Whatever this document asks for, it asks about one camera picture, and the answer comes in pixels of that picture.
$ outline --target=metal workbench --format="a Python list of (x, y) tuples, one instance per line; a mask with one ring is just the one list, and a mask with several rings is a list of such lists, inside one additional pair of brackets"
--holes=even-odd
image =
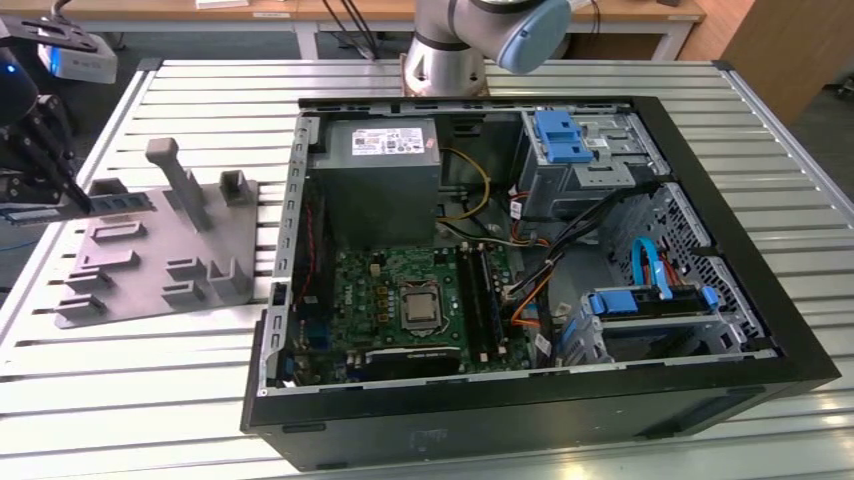
[[(757, 478), (854, 472), (854, 209), (740, 78), (705, 63), (487, 67), (493, 95), (655, 95), (780, 275), (844, 377), (701, 435), (335, 478)], [(143, 156), (172, 136), (200, 182), (262, 182), (258, 304), (59, 330), (51, 307), (83, 223), (52, 225), (0, 311), (0, 477), (258, 478), (294, 473), (238, 430), (252, 324), (268, 292), (296, 99), (397, 96), (397, 63), (167, 61), (136, 73), (80, 174), (143, 189)]]

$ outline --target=cpu socket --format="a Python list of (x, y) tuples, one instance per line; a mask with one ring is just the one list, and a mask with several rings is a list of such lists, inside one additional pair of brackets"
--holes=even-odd
[(401, 288), (401, 327), (415, 332), (434, 330), (442, 326), (442, 305), (437, 285)]

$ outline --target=wooden desk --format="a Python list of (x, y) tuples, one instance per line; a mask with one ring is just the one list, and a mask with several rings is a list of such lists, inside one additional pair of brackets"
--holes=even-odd
[[(295, 18), (300, 21), (315, 20), (318, 32), (337, 31), (322, 0), (298, 0)], [(414, 30), (415, 0), (354, 0), (371, 29), (381, 32), (411, 32)], [(339, 18), (349, 18), (345, 7), (337, 0), (330, 1)], [(662, 36), (653, 60), (675, 60), (685, 44), (691, 27), (706, 18), (703, 9), (695, 0), (682, 0), (679, 7), (669, 7), (655, 0), (599, 0), (601, 33), (639, 33)], [(591, 5), (573, 12), (569, 33), (589, 33), (595, 21)], [(345, 22), (355, 30), (351, 22)]]
[[(378, 32), (411, 32), (415, 0), (355, 0)], [(52, 0), (2, 0), (0, 14), (39, 17)], [(333, 8), (346, 16), (339, 1)], [(674, 60), (695, 23), (706, 14), (695, 0), (667, 7), (654, 0), (599, 0), (602, 33), (662, 35), (653, 60)], [(66, 12), (92, 32), (290, 31), (295, 32), (303, 59), (318, 58), (315, 34), (337, 31), (322, 0), (252, 0), (248, 7), (196, 10), (194, 0), (75, 0)], [(591, 6), (574, 12), (567, 32), (593, 28)], [(355, 30), (353, 23), (347, 28)]]

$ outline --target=yellow cable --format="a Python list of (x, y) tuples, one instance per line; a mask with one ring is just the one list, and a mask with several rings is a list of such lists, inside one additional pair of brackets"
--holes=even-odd
[(438, 218), (441, 222), (447, 222), (451, 220), (462, 220), (463, 218), (469, 218), (474, 214), (477, 214), (481, 210), (483, 210), (483, 208), (486, 207), (486, 204), (490, 202), (490, 176), (486, 174), (486, 170), (483, 170), (483, 167), (478, 164), (478, 162), (475, 162), (473, 158), (469, 155), (466, 155), (463, 152), (450, 147), (443, 148), (442, 150), (447, 150), (449, 152), (454, 153), (459, 158), (466, 160), (471, 164), (471, 166), (475, 167), (475, 170), (478, 170), (478, 173), (483, 177), (483, 198), (481, 199), (481, 203), (474, 209), (469, 210), (469, 212), (463, 213), (462, 215), (458, 215), (455, 217)]

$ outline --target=sticker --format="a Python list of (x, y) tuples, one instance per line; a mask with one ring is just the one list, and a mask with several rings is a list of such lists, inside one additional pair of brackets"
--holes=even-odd
[(573, 311), (573, 306), (569, 303), (561, 302), (558, 309), (555, 310), (555, 317), (566, 317)]
[(255, 12), (252, 16), (255, 18), (291, 18), (291, 14), (283, 12)]
[(522, 220), (522, 203), (515, 200), (510, 202), (510, 218)]
[(354, 155), (406, 155), (425, 153), (421, 128), (373, 128), (353, 132)]
[(534, 345), (546, 356), (551, 355), (551, 342), (546, 340), (542, 334), (537, 334), (537, 338), (534, 339)]
[(609, 148), (609, 142), (602, 138), (586, 138), (585, 145), (587, 148)]

